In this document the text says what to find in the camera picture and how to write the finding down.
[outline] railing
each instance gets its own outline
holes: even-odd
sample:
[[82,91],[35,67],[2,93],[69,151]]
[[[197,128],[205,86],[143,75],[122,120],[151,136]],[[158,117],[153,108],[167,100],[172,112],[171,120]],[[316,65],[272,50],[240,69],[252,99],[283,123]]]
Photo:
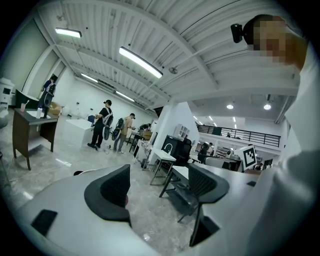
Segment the railing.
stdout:
[[281,136],[249,131],[249,130],[239,130],[239,129],[230,129],[224,127],[215,127],[210,125],[196,125],[200,133],[212,134],[218,136],[224,136],[228,138],[255,142],[264,145],[279,147]]

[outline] tiled floor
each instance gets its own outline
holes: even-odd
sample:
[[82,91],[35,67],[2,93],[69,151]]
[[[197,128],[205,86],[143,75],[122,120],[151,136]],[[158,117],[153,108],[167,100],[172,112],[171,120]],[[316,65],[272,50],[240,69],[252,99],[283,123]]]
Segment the tiled floor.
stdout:
[[[0,151],[3,153],[2,160],[10,186],[1,165],[0,186],[2,196],[12,211],[31,200],[46,186],[72,176],[75,171],[130,164],[131,187],[126,208],[130,212],[133,230],[163,255],[180,252],[189,246],[195,223],[194,216],[186,216],[181,223],[177,223],[180,213],[166,194],[159,198],[162,186],[149,185],[152,173],[142,171],[140,164],[135,163],[133,155],[129,153],[130,144],[124,144],[122,150],[125,154],[112,151],[106,154],[90,147],[76,148],[62,139],[66,117],[61,116],[55,133],[54,152],[50,151],[49,142],[34,149],[30,157],[29,171],[26,159],[20,153],[17,153],[17,159],[13,159],[12,109],[9,112],[9,124],[0,129]],[[102,147],[107,148],[111,139],[103,143]]]

